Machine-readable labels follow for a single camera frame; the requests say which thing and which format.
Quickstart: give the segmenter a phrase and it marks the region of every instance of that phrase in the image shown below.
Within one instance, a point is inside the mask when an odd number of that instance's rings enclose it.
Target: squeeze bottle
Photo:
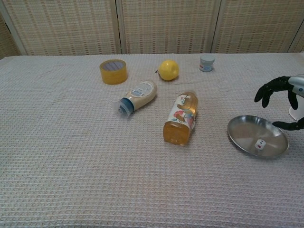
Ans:
[[[164,140],[175,145],[187,144],[195,124],[198,99],[194,92],[180,94],[163,127]]]
[[[156,92],[157,85],[153,81],[141,82],[115,103],[115,110],[121,117],[128,118],[132,112],[153,100]]]

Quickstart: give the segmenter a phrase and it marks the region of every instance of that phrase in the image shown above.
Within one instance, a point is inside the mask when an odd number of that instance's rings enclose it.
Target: white jar lid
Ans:
[[[200,57],[200,62],[204,64],[212,64],[214,62],[214,57],[212,55],[202,55]]]

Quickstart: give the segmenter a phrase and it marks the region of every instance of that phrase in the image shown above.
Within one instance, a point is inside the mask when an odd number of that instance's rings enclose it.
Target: roll of tape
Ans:
[[[104,83],[116,85],[127,80],[127,64],[119,59],[110,59],[99,66]]]

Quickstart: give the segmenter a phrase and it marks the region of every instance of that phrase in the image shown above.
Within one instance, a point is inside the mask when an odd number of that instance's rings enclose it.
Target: metal plate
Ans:
[[[266,119],[252,115],[240,115],[230,120],[228,134],[239,148],[263,158],[279,156],[289,146],[287,137],[280,128]],[[266,142],[262,150],[255,148],[259,139]]]

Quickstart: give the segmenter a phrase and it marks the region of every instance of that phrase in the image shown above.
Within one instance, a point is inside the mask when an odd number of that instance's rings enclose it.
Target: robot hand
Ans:
[[[298,108],[296,95],[304,97],[304,75],[297,75],[294,77],[282,76],[271,80],[258,90],[255,102],[259,102],[262,99],[262,106],[263,108],[266,108],[272,93],[284,90],[288,91],[290,105],[296,110]],[[304,118],[294,123],[277,121],[274,122],[273,125],[288,131],[300,130],[304,129]]]

